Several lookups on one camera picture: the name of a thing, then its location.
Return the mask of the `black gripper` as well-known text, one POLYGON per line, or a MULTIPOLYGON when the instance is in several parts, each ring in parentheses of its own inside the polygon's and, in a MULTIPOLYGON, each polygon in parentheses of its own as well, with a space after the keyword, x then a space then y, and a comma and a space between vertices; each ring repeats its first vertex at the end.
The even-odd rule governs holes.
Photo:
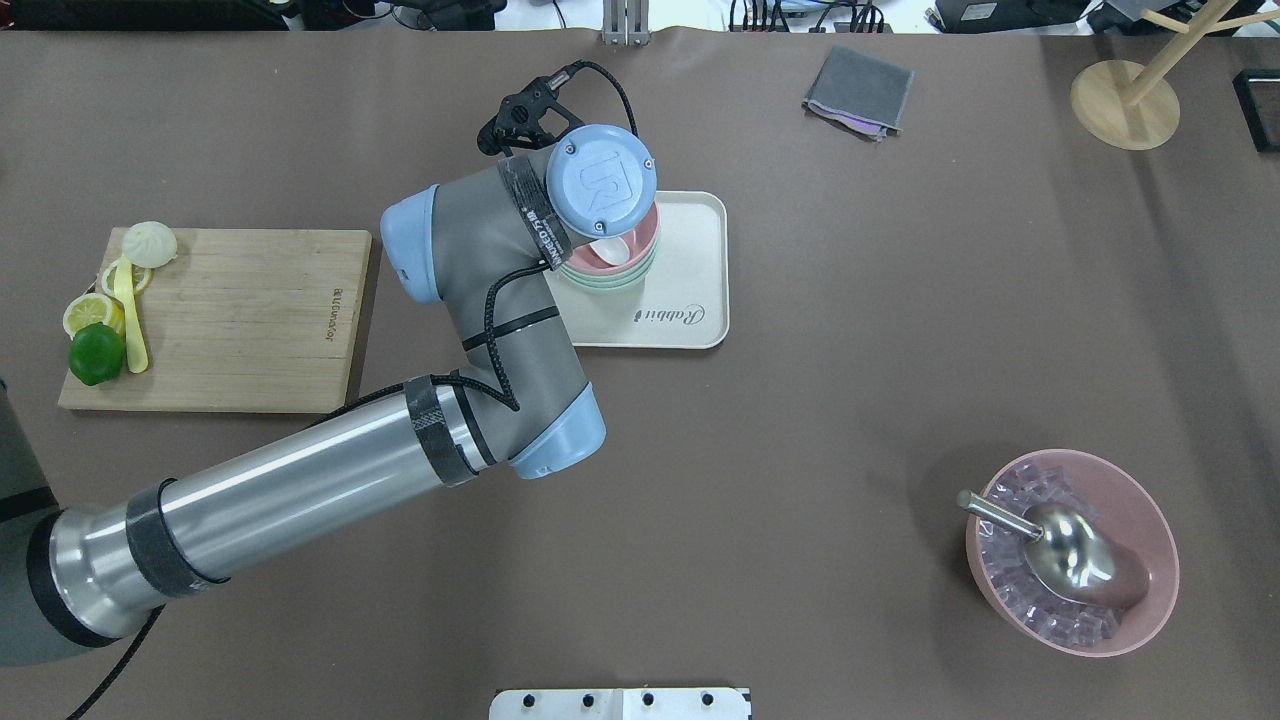
POLYGON ((582 119, 559 102, 559 90, 570 78, 534 78, 517 94, 503 97, 495 115, 477 132, 476 145, 486 156, 513 155, 516 149, 541 150, 558 143, 582 119), (541 119, 553 111, 566 120, 559 133, 545 129, 541 119))

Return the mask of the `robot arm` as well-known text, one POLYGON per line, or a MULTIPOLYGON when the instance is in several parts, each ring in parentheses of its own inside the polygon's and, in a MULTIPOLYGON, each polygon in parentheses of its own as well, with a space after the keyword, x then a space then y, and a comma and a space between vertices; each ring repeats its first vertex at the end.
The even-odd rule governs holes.
POLYGON ((445 305, 468 363, 379 391, 284 439, 143 489, 63 509, 3 405, 3 665, 69 659, 138 633, 172 600, 508 464, 536 479, 589 457, 605 425, 547 282, 575 249, 634 229, 657 200, 635 124, 558 111, 563 69, 504 99, 489 169, 388 208, 381 243, 407 295, 445 305))

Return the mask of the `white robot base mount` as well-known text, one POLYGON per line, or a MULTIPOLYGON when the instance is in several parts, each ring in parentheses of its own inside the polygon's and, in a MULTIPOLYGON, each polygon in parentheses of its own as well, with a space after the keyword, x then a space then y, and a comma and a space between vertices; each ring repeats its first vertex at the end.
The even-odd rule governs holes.
POLYGON ((751 719, 750 691, 733 687, 616 687, 500 691, 489 719, 751 719))

